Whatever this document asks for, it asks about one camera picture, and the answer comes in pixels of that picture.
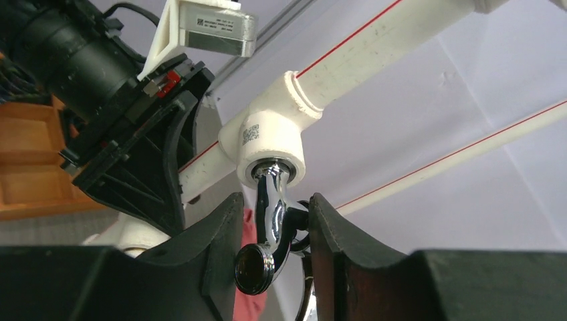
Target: red stripe on pipe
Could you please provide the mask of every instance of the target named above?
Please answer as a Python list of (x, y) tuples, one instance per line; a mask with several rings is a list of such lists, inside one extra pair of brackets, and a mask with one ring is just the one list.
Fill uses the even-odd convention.
[(380, 12), (376, 17), (373, 17), (369, 22), (365, 23), (362, 27), (358, 28), (352, 35), (349, 35), (345, 40), (341, 41), (338, 45), (336, 45), (333, 49), (331, 49), (328, 53), (325, 53), (321, 58), (317, 59), (314, 63), (312, 63), (309, 67), (304, 69), (300, 72), (296, 78), (301, 77), (303, 74), (308, 72), (311, 68), (315, 67), (318, 63), (320, 63), (323, 59), (327, 58), (330, 54), (332, 54), (335, 50), (342, 47), (345, 43), (349, 40), (354, 38), (355, 35), (358, 35), (362, 30), (366, 29), (369, 25), (371, 25), (374, 21), (376, 21), (379, 17), (382, 17), (386, 12), (390, 11), (393, 7), (395, 7), (398, 3), (402, 2), (403, 0), (396, 0), (394, 3), (389, 5), (384, 11)]
[(395, 180), (395, 181), (389, 182), (388, 184), (386, 184), (386, 185), (384, 185), (384, 186), (381, 186), (381, 187), (379, 187), (379, 188), (377, 188), (377, 189), (375, 189), (375, 190), (373, 190), (373, 191), (371, 191), (371, 192), (368, 192), (368, 193), (364, 194), (363, 196), (357, 197), (357, 198), (353, 199), (352, 201), (350, 201), (350, 202), (348, 202), (348, 203), (345, 203), (345, 204), (343, 204), (343, 205), (337, 207), (336, 209), (340, 209), (340, 208), (345, 207), (345, 206), (347, 206), (347, 205), (349, 205), (349, 204), (351, 204), (351, 203), (353, 203), (353, 202), (355, 202), (355, 201), (358, 201), (359, 199), (362, 199), (362, 198), (364, 198), (364, 197), (367, 197), (367, 196), (369, 196), (370, 194), (372, 194), (372, 193), (374, 193), (374, 192), (377, 192), (377, 191), (379, 191), (379, 190), (381, 190), (381, 189), (384, 189), (384, 188), (386, 188), (386, 187), (388, 187), (388, 186), (394, 184), (395, 182), (401, 181), (402, 179), (405, 179), (406, 177), (409, 177), (409, 176), (411, 176), (411, 175), (413, 175), (413, 174), (415, 174), (415, 173), (417, 173), (417, 172), (419, 172), (419, 171), (422, 171), (422, 170), (424, 170), (424, 169), (426, 169), (426, 168), (428, 168), (428, 167), (431, 167), (431, 166), (433, 166), (433, 165), (435, 165), (435, 164), (437, 164), (437, 163), (439, 163), (439, 162), (441, 162), (441, 161), (443, 161), (443, 160), (445, 160), (445, 159), (447, 159), (447, 158), (449, 158), (449, 157), (451, 157), (451, 156), (454, 156), (455, 154), (458, 154), (458, 153), (462, 152), (463, 150), (466, 150), (466, 149), (468, 149), (468, 148), (471, 148), (472, 146), (475, 146), (475, 145), (477, 145), (477, 144), (479, 144), (479, 143), (481, 143), (481, 142), (483, 142), (483, 141), (485, 141), (485, 140), (487, 140), (487, 139), (493, 138), (494, 136), (497, 136), (498, 134), (501, 134), (502, 132), (505, 132), (506, 130), (509, 130), (510, 128), (514, 128), (514, 127), (516, 127), (516, 126), (518, 126), (518, 125), (520, 125), (520, 124), (523, 124), (523, 123), (527, 122), (528, 120), (533, 119), (533, 118), (535, 118), (535, 117), (537, 117), (537, 116), (539, 116), (539, 115), (541, 115), (541, 114), (545, 114), (546, 112), (549, 112), (550, 110), (553, 110), (553, 109), (555, 109), (555, 108), (557, 108), (557, 107), (559, 107), (559, 106), (561, 106), (561, 105), (563, 105), (563, 104), (565, 104), (565, 103), (567, 103), (567, 100), (565, 100), (564, 102), (561, 102), (561, 103), (559, 103), (559, 104), (557, 104), (557, 105), (555, 105), (555, 106), (553, 106), (553, 107), (549, 107), (549, 108), (546, 109), (546, 110), (542, 110), (541, 112), (539, 112), (539, 113), (537, 113), (537, 114), (535, 114), (535, 115), (533, 115), (533, 116), (531, 116), (531, 117), (528, 117), (528, 118), (524, 119), (524, 120), (521, 121), (521, 122), (517, 122), (517, 123), (515, 123), (515, 124), (512, 124), (512, 125), (510, 125), (510, 126), (504, 128), (504, 129), (502, 129), (502, 130), (500, 130), (500, 131), (498, 131), (498, 132), (495, 132), (494, 134), (492, 134), (492, 135), (490, 135), (490, 136), (488, 136), (488, 137), (485, 137), (485, 138), (483, 138), (483, 139), (481, 139), (481, 140), (478, 140), (477, 142), (474, 142), (474, 143), (470, 144), (469, 146), (463, 147), (463, 148), (457, 150), (456, 152), (452, 152), (451, 154), (448, 154), (447, 156), (445, 156), (445, 157), (443, 157), (443, 158), (440, 158), (440, 159), (436, 160), (435, 162), (433, 162), (433, 163), (431, 163), (431, 164), (427, 164), (427, 165), (425, 165), (424, 167), (421, 167), (420, 169), (417, 169), (417, 170), (415, 170), (415, 171), (413, 171), (413, 172), (411, 172), (411, 173), (409, 173), (409, 174), (407, 174), (407, 175), (405, 175), (405, 176), (402, 176), (402, 177), (400, 177), (399, 179), (397, 179), (397, 180)]
[(207, 149), (205, 149), (204, 151), (202, 151), (200, 154), (198, 154), (197, 156), (193, 157), (192, 160), (189, 161), (189, 163), (185, 164), (185, 166), (183, 166), (178, 173), (183, 172), (187, 167), (191, 166), (191, 164), (193, 164), (197, 159), (199, 159), (199, 157), (203, 156), (206, 152), (208, 152), (211, 148), (215, 147), (215, 145), (219, 144), (219, 141), (217, 140), (216, 142), (214, 142), (211, 146), (209, 146)]

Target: chrome faucet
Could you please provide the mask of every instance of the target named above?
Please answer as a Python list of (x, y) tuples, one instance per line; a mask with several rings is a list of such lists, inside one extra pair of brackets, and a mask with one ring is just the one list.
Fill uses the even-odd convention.
[(299, 239), (299, 235), (307, 235), (302, 233), (307, 229), (307, 208), (287, 198), (293, 170), (278, 159), (265, 160), (252, 170), (258, 184), (255, 210), (258, 243), (240, 250), (235, 268), (236, 285), (245, 294), (266, 291), (280, 273), (290, 250), (301, 252), (301, 247), (308, 247), (308, 239)]

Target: red clip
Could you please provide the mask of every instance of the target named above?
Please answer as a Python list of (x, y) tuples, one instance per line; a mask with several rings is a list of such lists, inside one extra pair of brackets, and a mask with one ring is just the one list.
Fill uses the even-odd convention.
[(167, 74), (165, 75), (165, 78), (167, 80), (167, 83), (165, 84), (165, 86), (163, 86), (163, 88), (157, 93), (157, 96), (159, 98), (164, 98), (165, 95), (167, 95), (168, 92), (170, 92), (173, 87), (175, 87), (175, 85), (181, 81), (181, 77), (179, 77), (179, 75), (174, 71), (174, 70), (170, 70), (167, 72)]

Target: gray floor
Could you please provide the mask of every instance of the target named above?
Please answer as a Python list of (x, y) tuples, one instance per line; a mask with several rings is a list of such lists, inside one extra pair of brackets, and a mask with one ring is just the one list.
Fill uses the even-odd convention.
[[(203, 150), (217, 139), (221, 127), (214, 107), (204, 104), (197, 117), (197, 148)], [(186, 208), (187, 225), (192, 225), (210, 213), (222, 200), (241, 191), (235, 173), (225, 177), (201, 195), (201, 200)], [(0, 222), (0, 245), (72, 245), (103, 231), (116, 219), (116, 211), (88, 211), (67, 215), (38, 217)], [(269, 290), (266, 309), (261, 320), (283, 320), (276, 296)]]

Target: wooden crate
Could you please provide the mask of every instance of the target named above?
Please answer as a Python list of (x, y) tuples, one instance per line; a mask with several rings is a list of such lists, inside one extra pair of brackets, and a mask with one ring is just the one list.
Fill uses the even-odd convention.
[(0, 220), (104, 208), (59, 167), (62, 104), (53, 105), (0, 105)]

